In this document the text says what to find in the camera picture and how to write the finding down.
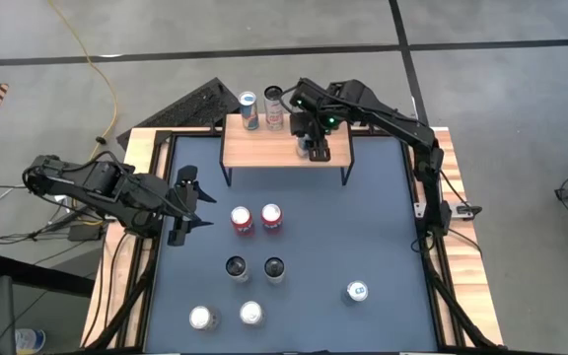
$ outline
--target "wooden shelf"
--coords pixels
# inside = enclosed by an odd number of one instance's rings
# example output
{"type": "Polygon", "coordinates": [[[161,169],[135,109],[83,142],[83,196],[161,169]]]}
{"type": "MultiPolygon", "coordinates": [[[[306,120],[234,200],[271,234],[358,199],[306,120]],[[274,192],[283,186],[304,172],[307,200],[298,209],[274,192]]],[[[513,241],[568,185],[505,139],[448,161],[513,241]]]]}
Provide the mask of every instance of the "wooden shelf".
{"type": "Polygon", "coordinates": [[[284,116],[284,127],[278,131],[266,128],[264,114],[259,116],[259,127],[255,130],[246,130],[239,114],[228,114],[223,135],[225,168],[347,168],[352,162],[345,126],[326,136],[331,155],[329,162],[311,162],[297,155],[297,138],[291,135],[288,114],[284,116]]]}

